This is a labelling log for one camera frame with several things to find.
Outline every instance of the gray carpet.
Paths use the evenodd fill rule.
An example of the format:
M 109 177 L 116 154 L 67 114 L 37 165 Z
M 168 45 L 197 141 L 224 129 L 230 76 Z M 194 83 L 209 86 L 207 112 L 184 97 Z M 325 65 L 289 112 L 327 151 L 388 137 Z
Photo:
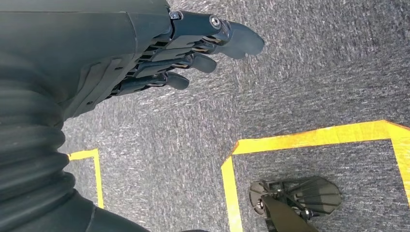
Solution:
M 187 90 L 149 89 L 113 98 L 66 122 L 62 151 L 100 150 L 107 209 L 153 232 L 227 232 L 220 165 L 236 140 L 377 119 L 410 126 L 408 1 L 174 0 L 170 4 L 245 23 L 261 34 L 266 48 L 244 60 L 216 56 L 219 66 L 209 75 L 180 72 L 191 79 Z M 300 153 L 309 154 L 309 162 L 317 165 L 311 168 L 305 162 L 300 170 L 320 172 L 342 185 L 347 205 L 339 219 L 333 217 L 334 227 L 331 221 L 316 222 L 322 231 L 343 231 L 348 224 L 355 228 L 350 231 L 409 231 L 410 223 L 404 220 L 409 209 L 400 193 L 390 146 L 375 142 L 306 148 L 278 156 L 297 159 Z M 360 169 L 339 169 L 339 173 L 321 169 L 335 160 L 349 166 L 346 157 L 359 154 L 371 164 L 366 171 L 382 167 L 373 175 L 383 183 L 391 180 L 377 185 L 375 194 L 366 199 L 366 189 L 375 183 L 366 182 Z M 269 162 L 267 169 L 243 159 L 235 160 L 242 197 L 251 178 L 292 174 L 275 169 L 271 156 L 257 158 Z M 90 166 L 88 161 L 74 161 L 68 170 L 76 175 L 80 192 L 96 200 Z M 355 189 L 358 180 L 363 187 Z M 385 196 L 380 201 L 391 192 L 394 200 Z M 254 215 L 247 216 L 246 203 L 241 201 L 244 228 L 263 231 Z M 389 213 L 380 215 L 382 209 Z M 374 222 L 375 215 L 380 221 Z
M 390 141 L 236 156 L 234 168 L 244 231 L 266 231 L 264 220 L 249 206 L 251 182 L 315 175 L 335 183 L 343 199 L 331 216 L 311 221 L 319 231 L 410 231 L 410 210 Z

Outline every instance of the yellow floor marking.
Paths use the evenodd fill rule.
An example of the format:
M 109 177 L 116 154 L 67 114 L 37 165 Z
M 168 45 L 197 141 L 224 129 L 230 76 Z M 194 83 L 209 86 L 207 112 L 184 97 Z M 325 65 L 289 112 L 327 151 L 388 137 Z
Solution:
M 239 140 L 221 167 L 231 232 L 243 232 L 236 191 L 233 155 L 391 139 L 404 189 L 410 205 L 410 128 L 386 120 L 322 128 L 303 133 L 262 139 Z
M 238 194 L 236 192 L 236 182 L 232 157 L 222 165 L 223 187 L 225 189 L 225 199 L 228 206 L 228 220 L 231 231 L 242 231 L 241 215 L 239 212 Z
M 90 151 L 79 151 L 75 153 L 68 154 L 69 160 L 82 160 L 87 158 L 94 159 L 94 170 L 95 170 L 95 182 L 97 186 L 97 199 L 98 199 L 98 207 L 104 209 L 104 201 L 103 201 L 103 185 L 101 181 L 101 168 L 100 168 L 100 155 L 98 153 L 98 149 L 90 150 Z

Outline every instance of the yellow tape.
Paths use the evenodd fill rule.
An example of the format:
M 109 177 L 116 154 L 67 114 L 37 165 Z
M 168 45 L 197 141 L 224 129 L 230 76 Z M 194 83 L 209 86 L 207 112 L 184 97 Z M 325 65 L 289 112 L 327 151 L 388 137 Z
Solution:
M 233 155 L 306 146 L 388 139 L 390 135 L 384 126 L 385 124 L 386 121 L 381 120 L 328 127 L 303 133 L 262 139 L 243 139 L 238 141 Z
M 95 183 L 97 187 L 97 199 L 98 207 L 104 209 L 104 200 L 103 200 L 103 185 L 101 180 L 101 168 L 100 168 L 100 155 L 98 149 L 91 151 L 79 151 L 72 154 L 68 154 L 69 160 L 82 160 L 87 158 L 94 159 L 94 171 L 95 171 Z
M 381 139 L 391 139 L 392 141 L 410 205 L 410 128 L 386 120 L 379 120 L 322 128 L 297 134 L 239 140 L 232 155 L 223 163 L 221 168 L 231 232 L 243 231 L 236 192 L 233 155 Z
M 222 165 L 223 187 L 225 189 L 225 199 L 228 207 L 229 227 L 232 232 L 242 232 L 241 215 L 239 211 L 238 194 L 236 192 L 236 181 L 232 156 Z
M 91 151 L 74 152 L 74 153 L 68 154 L 68 157 L 69 157 L 70 161 L 72 161 L 72 160 L 82 160 L 82 159 L 87 159 L 87 158 L 94 157 L 95 153 L 98 154 L 97 149 L 94 149 L 94 150 L 91 150 Z

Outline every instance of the robotic hand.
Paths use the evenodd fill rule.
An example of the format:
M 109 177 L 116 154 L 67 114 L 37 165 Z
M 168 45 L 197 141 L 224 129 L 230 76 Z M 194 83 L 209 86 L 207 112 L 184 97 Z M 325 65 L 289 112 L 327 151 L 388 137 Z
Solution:
M 206 55 L 261 52 L 249 28 L 165 0 L 0 2 L 0 232 L 146 232 L 97 208 L 63 172 L 63 122 L 113 96 L 210 73 Z

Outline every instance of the metal screw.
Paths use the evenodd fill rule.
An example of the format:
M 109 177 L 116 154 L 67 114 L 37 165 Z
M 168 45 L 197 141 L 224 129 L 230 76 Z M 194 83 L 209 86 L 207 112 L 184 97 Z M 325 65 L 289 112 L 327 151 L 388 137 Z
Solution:
M 220 20 L 215 15 L 211 15 L 209 17 L 209 22 L 211 23 L 213 28 L 220 29 L 220 27 L 221 27 Z
M 264 208 L 264 202 L 262 200 L 259 200 L 258 203 L 256 203 L 256 206 L 258 206 L 258 208 L 263 209 Z
M 171 11 L 171 12 L 169 13 L 169 17 L 170 17 L 171 19 L 174 19 L 174 20 L 181 19 L 181 16 L 179 15 L 179 13 L 178 13 L 177 11 Z

